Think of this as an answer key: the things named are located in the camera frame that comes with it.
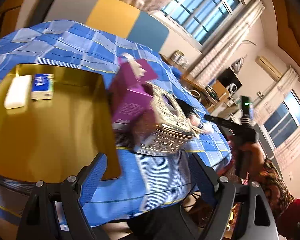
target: metal screw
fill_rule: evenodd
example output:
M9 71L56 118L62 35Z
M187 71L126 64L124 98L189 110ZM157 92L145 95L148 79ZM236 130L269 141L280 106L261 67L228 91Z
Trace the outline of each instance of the metal screw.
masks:
M228 178L225 177L225 176L221 176L221 177L219 178L219 180L220 180L221 182L228 182L228 181L229 181Z
M37 187L42 187L43 186L43 181L39 180L36 184Z
M252 185L253 187L259 187L259 183L256 182L256 181L253 181L253 182L251 183L251 185Z
M76 179L77 179L77 178L76 178L75 176L69 176L67 180L68 180L69 182L75 182Z

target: blue panel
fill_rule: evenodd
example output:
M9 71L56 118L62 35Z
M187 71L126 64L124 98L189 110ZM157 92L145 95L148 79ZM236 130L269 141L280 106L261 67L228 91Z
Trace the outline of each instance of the blue panel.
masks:
M92 199L93 194L96 191L99 182L101 181L101 177L106 171L107 156L105 154L98 155L100 155L99 157L96 157L98 158L98 160L96 162L96 159L93 160L93 162L95 162L94 167L89 172L89 175L84 180L84 183L81 186L81 195L79 198L81 206L84 206L85 203Z
M168 34L169 30L166 26L146 12L141 12L127 39L158 52Z

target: purple box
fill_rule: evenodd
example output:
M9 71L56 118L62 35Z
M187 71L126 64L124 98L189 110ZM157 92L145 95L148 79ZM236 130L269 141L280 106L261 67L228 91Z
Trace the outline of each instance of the purple box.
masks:
M136 62L145 70L143 76L137 78L128 61L121 63L109 88L112 96L112 128L115 130L128 131L153 98L152 87L145 82L158 76L145 59Z

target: tissue pack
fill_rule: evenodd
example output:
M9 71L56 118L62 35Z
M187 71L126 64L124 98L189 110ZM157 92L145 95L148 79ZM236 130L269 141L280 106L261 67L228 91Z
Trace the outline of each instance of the tissue pack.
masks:
M53 74L35 74L31 90L31 99L52 99Z

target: air conditioner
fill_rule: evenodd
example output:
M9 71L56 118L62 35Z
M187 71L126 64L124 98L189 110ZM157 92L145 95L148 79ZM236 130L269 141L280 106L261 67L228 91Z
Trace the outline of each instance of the air conditioner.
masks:
M272 65L265 57L258 56L256 62L268 73L269 76L272 77L274 81L278 82L282 77L282 73L277 70L276 67Z

